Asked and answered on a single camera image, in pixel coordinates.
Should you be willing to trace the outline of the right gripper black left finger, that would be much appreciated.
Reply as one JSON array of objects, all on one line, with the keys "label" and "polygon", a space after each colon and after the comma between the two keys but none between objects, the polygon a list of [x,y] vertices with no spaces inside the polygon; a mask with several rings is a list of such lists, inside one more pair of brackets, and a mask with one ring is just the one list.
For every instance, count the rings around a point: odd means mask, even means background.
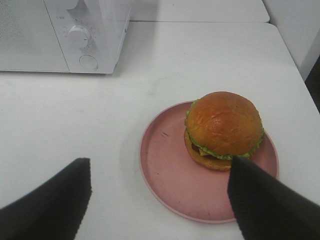
[{"label": "right gripper black left finger", "polygon": [[1,208],[2,240],[73,240],[92,195],[89,158],[77,158],[42,185]]}]

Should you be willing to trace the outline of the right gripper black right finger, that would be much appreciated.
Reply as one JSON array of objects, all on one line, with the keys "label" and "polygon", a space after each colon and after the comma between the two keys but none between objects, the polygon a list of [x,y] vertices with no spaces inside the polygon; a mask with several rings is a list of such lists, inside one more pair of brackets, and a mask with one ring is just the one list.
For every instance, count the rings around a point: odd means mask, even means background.
[{"label": "right gripper black right finger", "polygon": [[232,159],[227,194],[246,240],[318,240],[320,207],[251,160]]}]

